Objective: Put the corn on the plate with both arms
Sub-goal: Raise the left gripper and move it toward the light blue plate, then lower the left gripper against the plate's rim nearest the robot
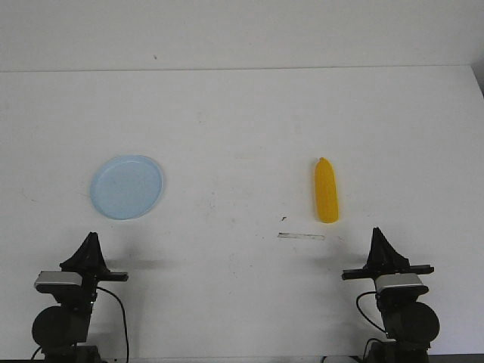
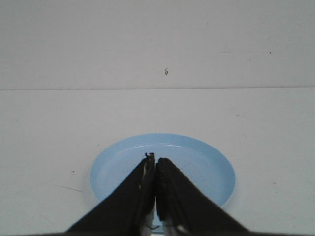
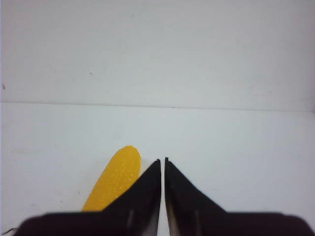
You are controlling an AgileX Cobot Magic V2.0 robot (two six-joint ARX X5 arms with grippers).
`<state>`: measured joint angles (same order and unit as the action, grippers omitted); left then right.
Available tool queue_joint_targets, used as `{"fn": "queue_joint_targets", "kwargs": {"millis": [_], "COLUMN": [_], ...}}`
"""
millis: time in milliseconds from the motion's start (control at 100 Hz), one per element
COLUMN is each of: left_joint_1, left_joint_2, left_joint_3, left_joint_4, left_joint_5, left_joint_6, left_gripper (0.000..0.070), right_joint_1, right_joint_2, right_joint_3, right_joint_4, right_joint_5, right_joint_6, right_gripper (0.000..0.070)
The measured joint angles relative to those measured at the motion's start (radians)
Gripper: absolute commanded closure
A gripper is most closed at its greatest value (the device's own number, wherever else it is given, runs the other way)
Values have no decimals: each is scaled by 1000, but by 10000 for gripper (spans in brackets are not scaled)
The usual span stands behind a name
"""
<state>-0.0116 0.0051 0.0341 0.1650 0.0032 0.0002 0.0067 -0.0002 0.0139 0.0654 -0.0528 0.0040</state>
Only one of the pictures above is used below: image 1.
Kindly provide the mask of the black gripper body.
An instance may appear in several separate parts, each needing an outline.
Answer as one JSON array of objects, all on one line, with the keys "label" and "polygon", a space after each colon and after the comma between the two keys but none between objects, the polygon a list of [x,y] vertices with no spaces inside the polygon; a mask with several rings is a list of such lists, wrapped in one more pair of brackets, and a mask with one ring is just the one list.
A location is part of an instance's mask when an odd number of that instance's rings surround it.
[{"label": "black gripper body", "polygon": [[341,274],[344,281],[358,280],[358,279],[372,279],[382,275],[407,274],[414,273],[417,275],[429,275],[434,272],[434,267],[431,265],[411,265],[408,268],[391,268],[391,269],[371,269],[371,268],[357,268],[345,269]]},{"label": "black gripper body", "polygon": [[101,282],[127,282],[127,272],[111,271],[84,271],[82,277],[82,289],[87,295],[94,295],[98,284]]}]

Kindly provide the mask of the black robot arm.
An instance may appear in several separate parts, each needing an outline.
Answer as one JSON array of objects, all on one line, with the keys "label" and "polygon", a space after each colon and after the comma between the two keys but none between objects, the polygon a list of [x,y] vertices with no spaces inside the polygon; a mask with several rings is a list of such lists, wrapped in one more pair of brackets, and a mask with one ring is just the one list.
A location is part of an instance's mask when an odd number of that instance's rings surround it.
[{"label": "black robot arm", "polygon": [[126,272],[112,272],[105,262],[99,236],[89,232],[79,249],[60,264],[58,271],[41,271],[34,282],[36,291],[50,294],[55,306],[42,310],[34,319],[32,337],[44,355],[44,362],[103,362],[96,345],[88,345],[93,306],[101,291],[119,304],[123,319],[126,361],[130,358],[126,309],[112,291],[100,287],[101,282],[126,282]]},{"label": "black robot arm", "polygon": [[[429,292],[421,275],[430,275],[434,267],[412,265],[399,254],[375,227],[371,248],[362,268],[347,269],[342,279],[371,279],[374,289],[359,294],[355,305],[361,316],[385,335],[386,340],[370,338],[359,362],[428,362],[430,343],[439,335],[437,314],[418,298]],[[383,325],[373,322],[361,308],[360,300],[373,295]]]}]

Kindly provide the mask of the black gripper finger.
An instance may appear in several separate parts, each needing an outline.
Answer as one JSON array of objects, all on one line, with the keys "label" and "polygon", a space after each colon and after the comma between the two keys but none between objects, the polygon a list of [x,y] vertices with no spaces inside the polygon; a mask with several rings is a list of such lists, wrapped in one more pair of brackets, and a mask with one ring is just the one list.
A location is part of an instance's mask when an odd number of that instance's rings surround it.
[{"label": "black gripper finger", "polygon": [[62,271],[87,271],[90,265],[92,232],[89,232],[79,249],[66,261],[60,264]]},{"label": "black gripper finger", "polygon": [[363,269],[374,270],[380,266],[379,232],[380,229],[378,227],[374,227],[372,230],[370,252]]},{"label": "black gripper finger", "polygon": [[383,267],[387,269],[407,269],[410,267],[409,260],[392,247],[379,228],[377,228],[377,239],[380,249],[380,264]]},{"label": "black gripper finger", "polygon": [[110,270],[107,268],[104,260],[97,232],[92,233],[92,255],[92,268],[97,273],[108,273]]}]

